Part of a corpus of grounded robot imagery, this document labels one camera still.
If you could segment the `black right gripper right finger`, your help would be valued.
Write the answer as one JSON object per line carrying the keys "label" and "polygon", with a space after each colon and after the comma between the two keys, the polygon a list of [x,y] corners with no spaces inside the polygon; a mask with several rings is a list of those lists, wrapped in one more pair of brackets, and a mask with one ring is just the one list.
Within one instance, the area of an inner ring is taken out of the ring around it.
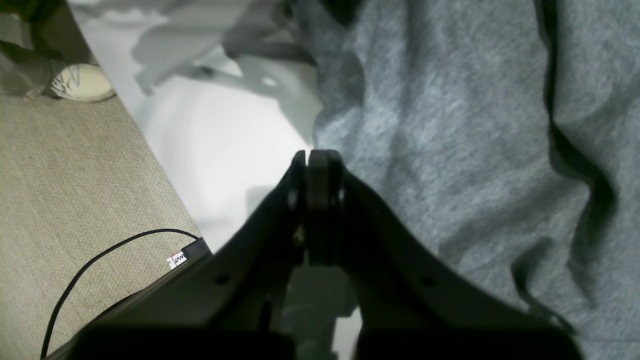
{"label": "black right gripper right finger", "polygon": [[574,340],[440,262],[334,150],[306,167],[306,246],[355,291],[360,360],[580,360]]}

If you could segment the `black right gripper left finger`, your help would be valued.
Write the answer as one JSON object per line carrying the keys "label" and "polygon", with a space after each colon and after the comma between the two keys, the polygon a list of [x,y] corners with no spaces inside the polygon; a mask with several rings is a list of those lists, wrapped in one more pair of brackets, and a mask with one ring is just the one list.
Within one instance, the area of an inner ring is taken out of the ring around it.
{"label": "black right gripper left finger", "polygon": [[203,240],[148,287],[117,301],[47,360],[294,360],[279,331],[290,277],[302,263],[306,153],[246,223],[212,253]]}

